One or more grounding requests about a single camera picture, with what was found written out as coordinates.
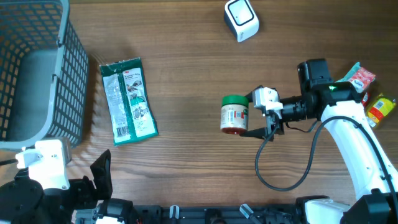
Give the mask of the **red slim stick packet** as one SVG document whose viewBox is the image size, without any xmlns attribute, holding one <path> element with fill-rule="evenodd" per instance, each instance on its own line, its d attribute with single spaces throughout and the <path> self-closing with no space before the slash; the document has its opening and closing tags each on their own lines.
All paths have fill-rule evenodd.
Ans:
<svg viewBox="0 0 398 224">
<path fill-rule="evenodd" d="M 366 93 L 364 94 L 362 100 L 361 100 L 361 104 L 362 104 L 364 107 L 367 107 L 367 105 L 369 104 L 369 101 L 370 101 L 370 94 L 369 94 L 369 92 L 366 92 Z"/>
</svg>

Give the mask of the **white barcode scanner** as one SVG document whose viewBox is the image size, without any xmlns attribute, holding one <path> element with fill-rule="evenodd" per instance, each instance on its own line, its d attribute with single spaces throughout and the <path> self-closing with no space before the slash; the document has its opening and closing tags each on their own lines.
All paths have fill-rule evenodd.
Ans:
<svg viewBox="0 0 398 224">
<path fill-rule="evenodd" d="M 249 0 L 230 0 L 224 6 L 224 21 L 238 42 L 257 34 L 259 19 Z"/>
</svg>

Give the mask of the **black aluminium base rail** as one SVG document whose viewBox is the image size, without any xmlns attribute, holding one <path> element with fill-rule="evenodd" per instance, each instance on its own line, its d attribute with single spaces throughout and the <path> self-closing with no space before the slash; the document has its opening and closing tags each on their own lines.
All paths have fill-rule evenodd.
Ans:
<svg viewBox="0 0 398 224">
<path fill-rule="evenodd" d="M 232 207 L 180 207 L 172 205 L 133 206 L 126 212 L 120 208 L 107 208 L 104 203 L 96 208 L 79 210 L 75 223 L 339 223 L 341 217 L 330 221 L 322 217 L 314 220 L 305 214 L 303 205 L 270 204 L 249 206 L 247 204 Z"/>
</svg>

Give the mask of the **dark green box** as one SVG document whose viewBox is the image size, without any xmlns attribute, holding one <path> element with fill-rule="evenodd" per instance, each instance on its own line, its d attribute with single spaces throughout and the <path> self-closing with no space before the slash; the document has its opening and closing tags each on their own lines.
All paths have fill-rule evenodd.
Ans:
<svg viewBox="0 0 398 224">
<path fill-rule="evenodd" d="M 99 66 L 114 144 L 142 141 L 159 134 L 150 109 L 141 59 Z"/>
</svg>

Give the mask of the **grey plastic mesh basket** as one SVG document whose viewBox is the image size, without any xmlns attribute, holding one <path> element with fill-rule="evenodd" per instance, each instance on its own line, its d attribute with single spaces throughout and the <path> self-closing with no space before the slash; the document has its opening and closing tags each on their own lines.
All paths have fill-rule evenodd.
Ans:
<svg viewBox="0 0 398 224">
<path fill-rule="evenodd" d="M 83 135 L 88 55 L 63 1 L 1 1 L 1 149 Z"/>
</svg>

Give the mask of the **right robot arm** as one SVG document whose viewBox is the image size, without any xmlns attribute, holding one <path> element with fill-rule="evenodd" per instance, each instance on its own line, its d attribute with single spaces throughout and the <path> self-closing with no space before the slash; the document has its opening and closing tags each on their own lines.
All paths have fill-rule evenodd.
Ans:
<svg viewBox="0 0 398 224">
<path fill-rule="evenodd" d="M 266 117 L 264 129 L 247 131 L 245 137 L 270 141 L 292 121 L 321 122 L 313 137 L 307 167 L 298 187 L 307 177 L 317 139 L 326 129 L 335 141 L 351 176 L 356 194 L 352 205 L 324 196 L 299 198 L 295 219 L 301 223 L 397 223 L 397 170 L 391 164 L 368 124 L 361 96 L 350 82 L 334 82 L 325 59 L 298 64 L 299 96 L 281 99 L 274 88 L 258 86 L 245 97 Z"/>
</svg>

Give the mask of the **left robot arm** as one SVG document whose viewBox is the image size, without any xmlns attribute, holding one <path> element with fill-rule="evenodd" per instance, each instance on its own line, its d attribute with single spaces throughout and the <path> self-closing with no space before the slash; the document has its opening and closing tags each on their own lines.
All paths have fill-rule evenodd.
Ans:
<svg viewBox="0 0 398 224">
<path fill-rule="evenodd" d="M 44 189 L 20 171 L 13 181 L 1 186 L 1 223 L 71 223 L 75 210 L 91 210 L 102 201 L 90 218 L 98 223 L 139 223 L 128 200 L 112 198 L 111 153 L 104 151 L 90 165 L 94 180 L 87 176 L 70 180 L 69 189 Z"/>
</svg>

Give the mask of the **green lid spice jar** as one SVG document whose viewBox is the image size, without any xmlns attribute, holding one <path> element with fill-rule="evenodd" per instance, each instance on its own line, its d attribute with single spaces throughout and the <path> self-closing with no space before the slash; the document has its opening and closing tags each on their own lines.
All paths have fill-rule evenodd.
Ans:
<svg viewBox="0 0 398 224">
<path fill-rule="evenodd" d="M 226 134 L 242 135 L 248 130 L 248 99 L 227 95 L 222 99 L 220 129 Z"/>
</svg>

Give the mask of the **yellow liquid bottle grey cap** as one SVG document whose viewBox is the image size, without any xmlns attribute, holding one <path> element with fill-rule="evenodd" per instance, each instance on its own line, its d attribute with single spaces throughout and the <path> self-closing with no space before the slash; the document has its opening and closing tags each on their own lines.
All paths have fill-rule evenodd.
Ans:
<svg viewBox="0 0 398 224">
<path fill-rule="evenodd" d="M 373 99 L 365 110 L 365 115 L 369 126 L 377 129 L 388 115 L 394 111 L 397 100 L 389 95 L 380 93 Z"/>
</svg>

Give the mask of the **red juice carton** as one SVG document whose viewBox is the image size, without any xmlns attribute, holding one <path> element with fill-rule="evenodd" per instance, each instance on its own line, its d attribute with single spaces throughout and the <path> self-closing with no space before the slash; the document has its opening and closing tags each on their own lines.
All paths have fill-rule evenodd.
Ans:
<svg viewBox="0 0 398 224">
<path fill-rule="evenodd" d="M 354 86 L 358 93 L 362 93 L 375 80 L 375 74 L 367 71 L 363 67 L 354 68 L 348 81 Z"/>
</svg>

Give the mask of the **green white snack pack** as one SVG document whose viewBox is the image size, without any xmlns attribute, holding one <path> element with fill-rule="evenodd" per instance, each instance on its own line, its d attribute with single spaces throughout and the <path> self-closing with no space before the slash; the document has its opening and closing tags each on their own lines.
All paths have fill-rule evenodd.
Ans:
<svg viewBox="0 0 398 224">
<path fill-rule="evenodd" d="M 356 74 L 356 72 L 357 72 L 360 68 L 361 68 L 360 63 L 359 63 L 359 62 L 356 62 L 356 63 L 352 66 L 352 68 L 347 72 L 347 74 L 346 74 L 343 78 L 337 80 L 336 83 L 339 83 L 339 82 L 352 82 L 351 79 L 354 77 L 354 75 Z"/>
</svg>

